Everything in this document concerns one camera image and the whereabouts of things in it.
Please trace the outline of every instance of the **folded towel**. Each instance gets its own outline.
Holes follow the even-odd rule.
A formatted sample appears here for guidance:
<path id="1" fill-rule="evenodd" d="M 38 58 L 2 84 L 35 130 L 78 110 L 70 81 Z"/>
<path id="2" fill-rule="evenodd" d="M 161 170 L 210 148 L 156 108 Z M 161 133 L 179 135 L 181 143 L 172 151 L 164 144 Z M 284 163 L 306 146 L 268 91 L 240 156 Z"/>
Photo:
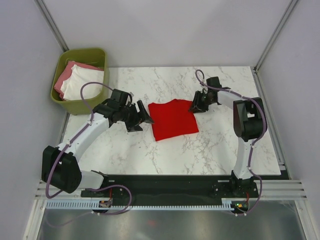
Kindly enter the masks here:
<path id="1" fill-rule="evenodd" d="M 74 65 L 71 76 L 63 81 L 61 91 L 63 92 L 64 100 L 81 100 L 81 87 L 89 82 L 104 81 L 104 72 L 99 70 L 87 69 Z M 102 86 L 99 84 L 89 84 L 83 89 L 84 99 L 91 99 L 96 97 L 101 92 Z"/>
<path id="2" fill-rule="evenodd" d="M 155 141 L 199 132 L 196 118 L 189 112 L 191 104 L 192 101 L 174 99 L 164 104 L 153 102 L 148 105 L 154 121 L 152 131 Z"/>
<path id="3" fill-rule="evenodd" d="M 60 98 L 63 99 L 64 98 L 64 93 L 61 91 L 61 86 L 63 84 L 63 82 L 65 80 L 67 80 L 68 78 L 70 78 L 71 74 L 72 74 L 72 67 L 74 65 L 77 65 L 81 68 L 84 69 L 93 69 L 93 70 L 98 70 L 98 71 L 104 71 L 101 68 L 95 67 L 95 66 L 91 66 L 88 64 L 84 64 L 84 63 L 80 63 L 80 62 L 76 62 L 76 61 L 69 61 L 68 64 L 66 65 L 64 71 L 61 73 L 61 75 L 59 76 L 58 80 L 56 81 L 55 85 L 54 85 L 54 90 L 56 90 L 59 94 L 60 94 Z"/>

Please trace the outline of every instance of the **red towel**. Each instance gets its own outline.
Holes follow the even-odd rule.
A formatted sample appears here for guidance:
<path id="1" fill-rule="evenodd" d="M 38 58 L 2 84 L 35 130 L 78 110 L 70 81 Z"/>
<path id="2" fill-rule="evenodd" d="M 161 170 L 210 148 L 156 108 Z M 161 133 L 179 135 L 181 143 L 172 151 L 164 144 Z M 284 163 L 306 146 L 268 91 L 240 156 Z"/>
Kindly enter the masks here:
<path id="1" fill-rule="evenodd" d="M 155 141 L 199 132 L 196 118 L 189 112 L 191 104 L 192 101 L 174 99 L 164 104 L 153 102 L 148 105 L 154 121 L 152 131 Z"/>

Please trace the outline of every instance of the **pink cloth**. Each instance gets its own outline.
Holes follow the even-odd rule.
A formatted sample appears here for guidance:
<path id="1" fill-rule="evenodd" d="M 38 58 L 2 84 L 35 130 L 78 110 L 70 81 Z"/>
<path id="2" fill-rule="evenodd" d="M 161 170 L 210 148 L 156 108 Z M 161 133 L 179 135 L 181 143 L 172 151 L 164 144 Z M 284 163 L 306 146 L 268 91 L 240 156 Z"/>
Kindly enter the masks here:
<path id="1" fill-rule="evenodd" d="M 62 84 L 63 84 L 63 82 L 65 80 L 70 78 L 70 76 L 72 74 L 72 69 L 71 68 L 75 64 L 78 65 L 81 68 L 84 68 L 84 69 L 93 69 L 93 70 L 103 71 L 103 69 L 95 67 L 95 66 L 91 66 L 91 65 L 80 63 L 80 62 L 76 62 L 76 61 L 69 61 L 68 64 L 66 65 L 64 71 L 61 73 L 61 75 L 59 76 L 58 80 L 56 81 L 56 83 L 55 83 L 55 85 L 53 87 L 54 90 L 56 90 L 60 94 L 60 98 L 61 99 L 64 98 L 64 93 L 61 91 L 61 86 L 62 86 Z"/>

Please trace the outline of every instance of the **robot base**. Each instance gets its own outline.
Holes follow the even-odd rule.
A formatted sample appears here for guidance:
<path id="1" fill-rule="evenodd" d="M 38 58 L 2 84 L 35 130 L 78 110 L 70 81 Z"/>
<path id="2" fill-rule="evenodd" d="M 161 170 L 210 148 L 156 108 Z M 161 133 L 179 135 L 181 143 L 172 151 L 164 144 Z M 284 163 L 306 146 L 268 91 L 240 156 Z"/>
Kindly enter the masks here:
<path id="1" fill-rule="evenodd" d="M 229 181 L 216 181 L 213 183 L 214 196 L 216 198 L 257 198 L 258 188 L 254 177 L 248 179 L 237 179 L 234 171 L 231 172 Z"/>

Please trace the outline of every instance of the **metal floor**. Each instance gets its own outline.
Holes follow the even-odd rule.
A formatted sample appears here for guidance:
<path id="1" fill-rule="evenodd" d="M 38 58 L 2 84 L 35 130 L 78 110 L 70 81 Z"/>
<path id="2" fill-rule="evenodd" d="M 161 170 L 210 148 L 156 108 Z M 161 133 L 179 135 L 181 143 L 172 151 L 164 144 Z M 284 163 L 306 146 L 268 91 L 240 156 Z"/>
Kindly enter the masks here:
<path id="1" fill-rule="evenodd" d="M 84 210 L 45 210 L 59 225 Z M 38 240 L 304 240 L 293 201 L 261 201 L 248 216 L 222 211 L 131 210 L 121 215 L 88 214 L 59 228 L 42 221 Z"/>

